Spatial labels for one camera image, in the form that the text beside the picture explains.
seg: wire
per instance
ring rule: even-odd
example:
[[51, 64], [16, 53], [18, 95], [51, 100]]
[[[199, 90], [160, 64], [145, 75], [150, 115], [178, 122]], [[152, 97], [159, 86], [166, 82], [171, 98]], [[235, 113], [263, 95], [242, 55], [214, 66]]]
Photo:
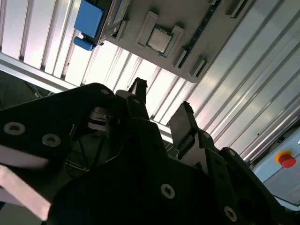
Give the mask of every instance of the wire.
[[95, 168], [98, 164], [98, 160], [99, 160], [99, 157], [100, 157], [100, 153], [102, 151], [102, 148], [103, 148], [103, 144], [104, 144], [104, 139], [101, 138], [100, 140], [100, 143], [99, 143], [99, 146], [98, 146], [98, 150], [96, 152], [96, 155], [95, 155], [95, 158], [94, 158], [94, 161], [93, 161], [93, 164], [92, 166], [90, 167], [91, 169]]
[[69, 164], [69, 163], [65, 163], [66, 165], [69, 165], [70, 167], [73, 167], [73, 168], [75, 168], [75, 169], [77, 169], [77, 170], [82, 170], [82, 171], [86, 171], [86, 172], [88, 172], [88, 171], [90, 171], [89, 169], [86, 169], [86, 168], [80, 168], [80, 167], [78, 167], [78, 166], [76, 166], [76, 165], [72, 165], [72, 164]]
[[87, 157], [87, 155], [86, 155], [86, 153], [85, 153], [85, 150], [84, 150], [82, 141], [81, 141], [81, 140], [78, 140], [78, 144], [79, 144], [80, 150], [81, 150], [82, 153], [83, 153], [83, 157], [84, 157], [86, 166], [87, 166], [87, 168], [89, 168], [90, 166], [89, 166], [88, 157]]
[[35, 92], [35, 90], [25, 81], [26, 86], [31, 90], [31, 92], [35, 95], [35, 97], [37, 98], [41, 98], [41, 96], [39, 95], [39, 93]]
[[38, 92], [36, 86], [35, 86], [35, 85], [32, 85], [32, 86], [34, 87], [34, 90], [36, 90], [36, 93], [38, 94], [38, 96], [39, 96], [40, 98], [43, 98], [44, 96], [42, 96], [42, 95]]

